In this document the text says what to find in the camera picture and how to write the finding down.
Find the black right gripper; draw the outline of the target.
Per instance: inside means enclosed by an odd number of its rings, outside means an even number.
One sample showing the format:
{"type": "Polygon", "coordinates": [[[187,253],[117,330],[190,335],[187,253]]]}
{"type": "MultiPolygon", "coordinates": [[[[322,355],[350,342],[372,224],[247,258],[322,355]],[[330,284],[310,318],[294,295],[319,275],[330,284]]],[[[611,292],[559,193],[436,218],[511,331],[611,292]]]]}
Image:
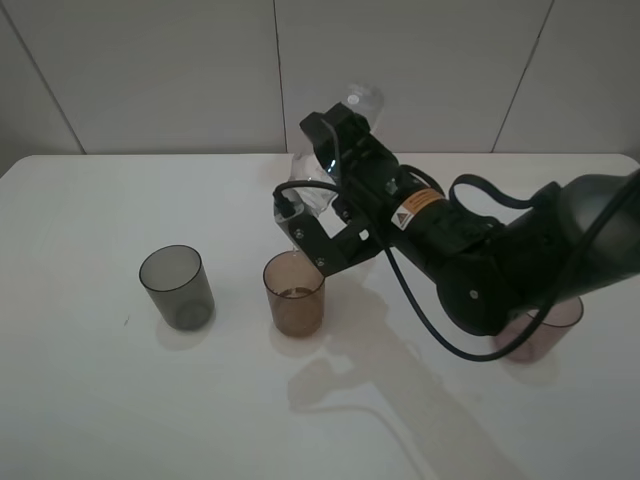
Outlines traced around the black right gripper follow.
{"type": "Polygon", "coordinates": [[[341,190],[332,201],[342,222],[335,239],[359,240],[363,231],[384,240],[415,236],[415,218],[404,206],[415,193],[415,177],[370,134],[363,115],[338,102],[325,113],[309,114],[300,127],[341,190]]]}

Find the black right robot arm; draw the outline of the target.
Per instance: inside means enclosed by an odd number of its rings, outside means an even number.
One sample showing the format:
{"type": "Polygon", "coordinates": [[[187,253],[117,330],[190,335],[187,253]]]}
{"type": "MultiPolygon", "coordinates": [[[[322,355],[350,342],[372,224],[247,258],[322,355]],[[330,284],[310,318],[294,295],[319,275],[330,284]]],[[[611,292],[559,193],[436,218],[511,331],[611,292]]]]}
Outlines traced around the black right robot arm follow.
{"type": "Polygon", "coordinates": [[[436,287],[448,317],[477,336],[498,334],[518,313],[609,286],[639,272],[639,176],[587,174],[517,199],[463,174],[518,217],[503,223],[465,207],[453,189],[402,164],[362,115],[344,104],[301,121],[322,178],[307,189],[333,198],[344,222],[327,234],[310,205],[286,224],[326,276],[396,249],[436,287]]]}

